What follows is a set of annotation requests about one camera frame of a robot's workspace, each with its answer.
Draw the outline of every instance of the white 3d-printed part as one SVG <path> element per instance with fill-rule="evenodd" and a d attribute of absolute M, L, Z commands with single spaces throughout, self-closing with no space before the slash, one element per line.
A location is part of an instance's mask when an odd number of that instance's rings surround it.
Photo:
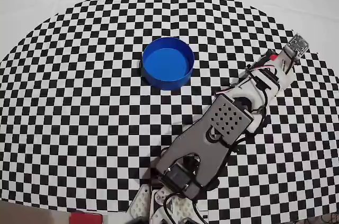
<path fill-rule="evenodd" d="M 163 187 L 161 190 L 157 191 L 155 194 L 155 201 L 162 205 L 164 203 L 165 198 L 171 194 L 171 191 L 166 187 Z M 172 215 L 173 219 L 176 223 L 179 223 L 184 218 L 191 218 L 192 220 L 196 221 L 197 223 L 202 223 L 199 217 L 195 214 L 193 210 L 192 201 L 190 199 L 182 199 L 178 196 L 173 196 L 168 200 L 168 203 L 172 204 L 172 212 L 170 210 L 169 213 Z M 201 216 L 208 216 L 208 211 L 199 211 Z M 151 218 L 150 224 L 159 224 L 161 221 L 165 219 L 168 221 L 166 213 L 164 209 L 161 207 L 159 208 L 156 213 L 153 214 Z"/>
<path fill-rule="evenodd" d="M 181 220 L 187 217 L 191 218 L 197 223 L 202 223 L 202 221 L 199 219 L 199 217 L 194 212 L 192 201 L 188 198 L 182 199 L 182 198 L 179 198 L 178 196 L 173 197 L 172 209 L 173 209 L 172 210 L 173 219 L 176 220 L 177 223 L 179 223 Z M 207 211 L 206 212 L 199 211 L 199 214 L 201 216 L 207 215 Z"/>
<path fill-rule="evenodd" d="M 157 202 L 159 205 L 163 205 L 165 198 L 170 195 L 172 192 L 167 189 L 166 187 L 162 187 L 161 190 L 158 190 L 158 192 L 155 194 L 155 202 Z"/>
<path fill-rule="evenodd" d="M 135 198 L 133 199 L 131 205 L 127 212 L 133 217 L 146 217 L 149 218 L 149 208 L 150 208 L 150 187 L 147 184 L 143 184 Z"/>

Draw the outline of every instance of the table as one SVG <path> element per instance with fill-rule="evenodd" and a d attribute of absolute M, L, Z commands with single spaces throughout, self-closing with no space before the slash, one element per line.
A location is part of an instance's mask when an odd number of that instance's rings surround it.
<path fill-rule="evenodd" d="M 192 78 L 160 91 L 142 51 L 179 37 Z M 234 0 L 87 0 L 46 20 L 0 64 L 1 198 L 36 207 L 126 211 L 150 161 L 200 118 L 220 86 L 293 36 Z M 308 52 L 270 123 L 232 154 L 200 204 L 211 223 L 304 219 L 336 210 L 338 79 Z"/>

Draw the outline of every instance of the blue bowl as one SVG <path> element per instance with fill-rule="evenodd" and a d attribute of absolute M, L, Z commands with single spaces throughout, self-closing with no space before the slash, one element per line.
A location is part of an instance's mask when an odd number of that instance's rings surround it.
<path fill-rule="evenodd" d="M 191 77 L 194 53 L 177 38 L 152 41 L 142 55 L 142 75 L 150 85 L 162 90 L 175 90 Z"/>

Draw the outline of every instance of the perforated plate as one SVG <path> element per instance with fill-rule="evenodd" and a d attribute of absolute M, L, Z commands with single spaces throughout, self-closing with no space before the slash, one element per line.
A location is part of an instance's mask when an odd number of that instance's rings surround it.
<path fill-rule="evenodd" d="M 181 220 L 185 218 L 191 218 L 197 223 L 202 223 L 202 221 L 199 219 L 197 214 L 193 210 L 192 201 L 188 198 L 182 199 L 178 196 L 174 197 L 172 200 L 172 212 L 173 212 L 173 218 L 177 220 L 179 223 Z M 207 216 L 207 218 L 204 218 L 206 222 L 208 222 L 208 213 L 207 211 L 199 211 L 199 214 L 201 216 Z"/>
<path fill-rule="evenodd" d="M 217 97 L 204 119 L 208 119 L 210 124 L 223 135 L 224 141 L 230 145 L 252 122 L 250 114 L 237 108 L 231 99 L 224 95 Z"/>
<path fill-rule="evenodd" d="M 155 201 L 162 205 L 164 203 L 165 198 L 170 195 L 172 192 L 167 189 L 166 187 L 162 187 L 161 190 L 158 190 L 157 193 L 155 194 Z"/>
<path fill-rule="evenodd" d="M 150 207 L 150 188 L 149 185 L 143 184 L 135 198 L 133 199 L 127 212 L 131 214 L 133 219 L 137 217 L 149 216 Z"/>
<path fill-rule="evenodd" d="M 167 223 L 172 223 L 170 219 L 167 217 L 164 207 L 160 207 L 149 220 L 149 224 L 162 224 L 162 220 L 165 220 Z"/>

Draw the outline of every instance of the black wire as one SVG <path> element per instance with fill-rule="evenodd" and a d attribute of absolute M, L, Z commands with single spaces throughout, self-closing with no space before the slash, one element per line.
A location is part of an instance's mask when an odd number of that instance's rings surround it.
<path fill-rule="evenodd" d="M 235 153 L 237 153 L 237 152 L 238 152 L 237 146 L 238 146 L 241 142 L 246 141 L 247 139 L 249 139 L 249 137 L 244 136 L 243 138 L 239 139 L 238 141 L 235 141 L 235 142 L 231 145 L 231 147 L 229 148 L 229 150 L 230 150 L 230 151 L 233 151 L 233 152 L 235 152 Z"/>
<path fill-rule="evenodd" d="M 163 203 L 164 211 L 165 211 L 167 217 L 169 218 L 169 220 L 172 222 L 172 224 L 176 224 L 176 223 L 175 223 L 174 219 L 172 218 L 172 216 L 170 215 L 170 213 L 168 212 L 168 209 L 167 209 L 167 202 L 168 202 L 168 200 L 169 200 L 171 197 L 176 196 L 176 195 L 179 195 L 179 193 L 171 193 L 171 194 L 169 194 L 169 195 L 165 198 L 164 203 Z"/>
<path fill-rule="evenodd" d="M 252 74 L 252 72 L 249 70 L 249 68 L 246 68 L 245 69 L 245 71 L 246 71 L 246 73 L 248 73 L 249 74 L 249 76 L 258 84 L 258 85 L 260 85 L 260 81 Z M 265 91 L 265 89 L 260 89 L 259 88 L 259 90 L 261 90 L 262 91 L 262 93 L 264 94 L 264 98 L 265 98 L 265 103 L 264 103 L 264 106 L 266 106 L 267 105 L 267 103 L 268 103 L 268 97 L 267 97 L 267 94 L 266 94 L 266 91 Z"/>
<path fill-rule="evenodd" d="M 331 221 L 330 221 L 330 222 L 329 222 L 329 221 L 325 221 L 325 220 L 323 219 L 323 216 L 320 216 L 320 218 L 321 218 L 321 220 L 322 220 L 323 223 L 327 223 L 327 224 L 339 224 L 338 221 L 333 222 L 332 213 L 331 213 Z"/>
<path fill-rule="evenodd" d="M 250 81 L 251 80 L 251 77 L 249 78 L 249 79 L 247 79 L 247 80 L 243 80 L 243 81 L 241 81 L 240 82 L 240 85 L 237 85 L 238 87 L 239 86 L 242 86 L 243 84 L 246 84 L 248 81 Z"/>
<path fill-rule="evenodd" d="M 203 217 L 199 214 L 199 211 L 197 210 L 197 203 L 192 201 L 192 205 L 193 205 L 193 210 L 195 212 L 195 214 L 198 216 L 198 218 L 202 221 L 203 224 L 208 224 Z"/>
<path fill-rule="evenodd" d="M 286 70 L 286 75 L 288 74 L 288 72 L 290 71 L 290 69 L 292 68 L 292 65 L 293 65 L 293 63 L 294 63 L 294 61 L 295 61 L 295 57 L 297 56 L 297 54 L 298 54 L 298 52 L 296 51 L 296 54 L 294 55 L 294 56 L 292 56 L 292 58 L 291 58 L 291 63 L 290 63 L 290 65 L 288 66 L 288 68 L 287 68 L 287 70 Z"/>
<path fill-rule="evenodd" d="M 265 106 L 265 108 L 262 108 L 261 121 L 259 123 L 259 126 L 256 128 L 256 130 L 253 133 L 246 132 L 247 136 L 254 137 L 255 135 L 258 134 L 259 130 L 262 129 L 262 125 L 263 125 L 263 123 L 265 121 L 266 114 L 267 114 L 267 110 L 266 110 L 266 106 Z"/>

